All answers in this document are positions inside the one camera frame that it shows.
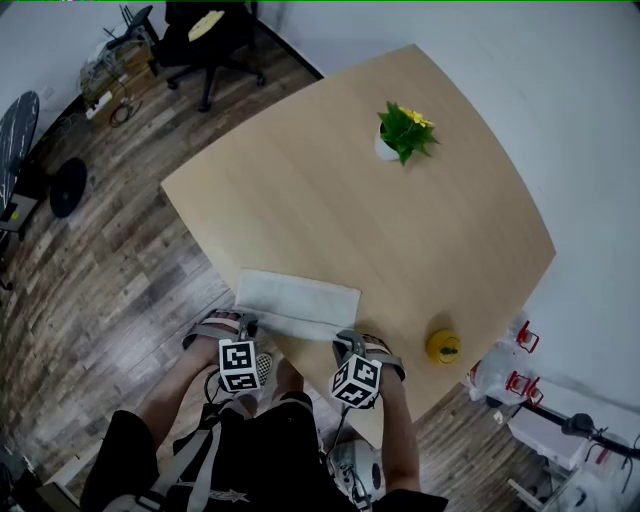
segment white towel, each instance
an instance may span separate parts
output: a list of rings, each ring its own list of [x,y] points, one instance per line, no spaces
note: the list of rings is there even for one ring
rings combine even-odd
[[[360,290],[302,277],[243,270],[234,309],[254,313],[274,334],[310,341],[333,341],[353,329]]]

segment baseboard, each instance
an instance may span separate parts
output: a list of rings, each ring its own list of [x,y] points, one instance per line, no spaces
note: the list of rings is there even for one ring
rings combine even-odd
[[[293,49],[293,47],[289,43],[287,43],[284,39],[282,39],[278,34],[276,34],[273,30],[271,30],[269,27],[267,27],[260,20],[258,20],[256,23],[257,23],[258,27],[260,28],[260,30],[265,32],[271,39],[273,39],[276,43],[278,43],[280,46],[282,46],[282,48],[284,48],[284,50],[289,55],[291,55],[300,64],[302,64],[304,66],[304,68],[309,73],[311,73],[316,80],[322,80],[324,78],[324,75],[322,73],[320,73],[320,71],[318,71],[311,64],[309,64],[308,60],[304,59],[297,51],[295,51]]]

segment wooden floor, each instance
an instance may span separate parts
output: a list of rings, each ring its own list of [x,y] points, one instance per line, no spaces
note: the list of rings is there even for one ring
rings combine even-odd
[[[15,290],[0,295],[0,425],[41,477],[104,435],[115,410],[140,403],[203,312],[233,303],[160,181],[314,81],[266,36],[253,59],[267,86],[259,90],[252,77],[220,71],[208,114],[196,111],[202,75],[185,79],[177,91],[161,76],[125,125],[89,130],[74,115],[34,151],[50,173],[72,156],[89,169],[73,215],[55,219],[47,203],[38,209],[8,258],[5,276]],[[170,440],[197,422],[203,379],[190,389]],[[337,415],[310,392],[326,436]],[[418,422],[423,490],[450,498],[450,511],[517,510],[507,478],[525,486],[543,478],[542,457],[515,441],[493,412],[471,403],[458,386]],[[161,462],[168,454],[165,443]],[[74,482],[76,492],[85,475]]]

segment black and white cube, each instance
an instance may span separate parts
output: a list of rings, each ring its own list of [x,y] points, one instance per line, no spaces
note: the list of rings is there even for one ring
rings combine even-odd
[[[232,393],[260,388],[253,341],[220,340],[220,377]]]
[[[353,355],[331,377],[331,396],[351,407],[366,406],[378,393],[380,361],[369,361]]]

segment black t-shirt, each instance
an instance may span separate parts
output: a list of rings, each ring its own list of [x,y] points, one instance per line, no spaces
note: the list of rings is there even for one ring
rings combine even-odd
[[[289,393],[311,405],[303,393]],[[210,430],[221,421],[220,442],[211,478],[211,492],[205,510],[282,511],[357,510],[336,487],[320,463],[315,422],[310,408],[285,403],[255,419],[246,420],[225,410],[220,416],[205,405],[198,427]],[[178,453],[191,436],[174,443]],[[212,443],[208,434],[201,449],[177,485],[171,487],[163,510],[187,509],[202,462]],[[80,499],[82,512],[102,512],[115,498],[147,493],[158,478],[155,448],[149,429],[135,414],[114,414],[94,467]],[[376,512],[420,510],[440,512],[447,500],[411,491],[393,491],[375,502]]]

